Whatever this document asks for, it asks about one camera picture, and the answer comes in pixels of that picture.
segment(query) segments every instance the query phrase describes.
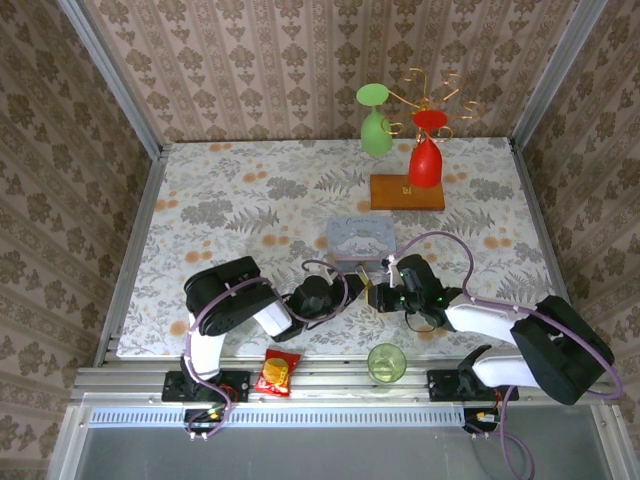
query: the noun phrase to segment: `wall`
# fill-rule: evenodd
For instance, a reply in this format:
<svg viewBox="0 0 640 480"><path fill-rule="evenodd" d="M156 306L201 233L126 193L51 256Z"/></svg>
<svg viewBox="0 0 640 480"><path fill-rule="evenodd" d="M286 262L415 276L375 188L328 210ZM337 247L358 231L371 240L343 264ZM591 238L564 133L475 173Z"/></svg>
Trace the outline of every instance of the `wall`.
<svg viewBox="0 0 640 480"><path fill-rule="evenodd" d="M55 1L0 1L0 477L41 478L149 169Z"/></svg>
<svg viewBox="0 0 640 480"><path fill-rule="evenodd" d="M357 89L380 82L403 93L413 66L429 73L435 98L453 71L468 80L466 99L488 107L481 120L454 122L458 136L508 135L577 1L85 3L169 143L357 136Z"/></svg>
<svg viewBox="0 0 640 480"><path fill-rule="evenodd" d="M612 346L640 453L640 2L609 0L524 156L574 305Z"/></svg>

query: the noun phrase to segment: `white cable tray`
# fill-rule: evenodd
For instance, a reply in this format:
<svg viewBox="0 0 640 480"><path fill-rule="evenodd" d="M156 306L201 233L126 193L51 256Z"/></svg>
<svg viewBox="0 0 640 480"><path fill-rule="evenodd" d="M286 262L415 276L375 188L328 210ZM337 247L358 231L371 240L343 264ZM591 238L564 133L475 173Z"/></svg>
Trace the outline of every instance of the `white cable tray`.
<svg viewBox="0 0 640 480"><path fill-rule="evenodd" d="M182 427L183 408L94 408L90 427ZM227 427L461 427L462 407L238 408Z"/></svg>

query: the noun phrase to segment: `table surface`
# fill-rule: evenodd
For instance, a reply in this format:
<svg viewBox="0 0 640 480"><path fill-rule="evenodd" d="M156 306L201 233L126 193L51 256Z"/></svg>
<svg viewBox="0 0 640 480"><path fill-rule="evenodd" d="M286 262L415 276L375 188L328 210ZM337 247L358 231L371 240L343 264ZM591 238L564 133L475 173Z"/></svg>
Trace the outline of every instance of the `table surface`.
<svg viewBox="0 0 640 480"><path fill-rule="evenodd" d="M327 220L368 214L369 175L407 172L412 144L382 158L359 140L191 143L168 158L117 354L179 356L188 314L183 285L194 273L251 255L281 293L304 275L300 263L326 253ZM506 138L453 139L444 157L443 212L390 214L398 246L430 230L454 233L473 252L472 293L535 303L553 293L547 264ZM443 284L459 286L468 262L444 237L413 247ZM412 323L425 328L422 319ZM416 334L401 313L378 314L363 298L279 348L306 356L367 354L390 342L407 355L465 355L494 339L442 329ZM274 342L248 320L227 335L225 356L263 356Z"/></svg>

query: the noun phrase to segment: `wooden block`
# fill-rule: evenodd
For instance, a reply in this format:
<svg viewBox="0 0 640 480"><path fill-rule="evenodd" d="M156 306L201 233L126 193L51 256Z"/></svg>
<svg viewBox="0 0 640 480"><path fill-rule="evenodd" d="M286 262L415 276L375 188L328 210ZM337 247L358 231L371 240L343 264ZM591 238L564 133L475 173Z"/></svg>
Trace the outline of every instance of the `wooden block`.
<svg viewBox="0 0 640 480"><path fill-rule="evenodd" d="M407 175L371 175L370 183L371 210L444 210L442 183L416 188Z"/></svg>

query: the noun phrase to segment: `red snack bag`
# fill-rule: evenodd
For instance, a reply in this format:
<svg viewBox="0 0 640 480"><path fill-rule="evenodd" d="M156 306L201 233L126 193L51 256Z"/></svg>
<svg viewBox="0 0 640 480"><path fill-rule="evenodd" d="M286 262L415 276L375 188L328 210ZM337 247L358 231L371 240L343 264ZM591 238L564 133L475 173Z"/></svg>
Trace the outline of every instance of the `red snack bag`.
<svg viewBox="0 0 640 480"><path fill-rule="evenodd" d="M267 349L264 365L255 389L276 397L288 397L291 374L298 366L300 355Z"/></svg>

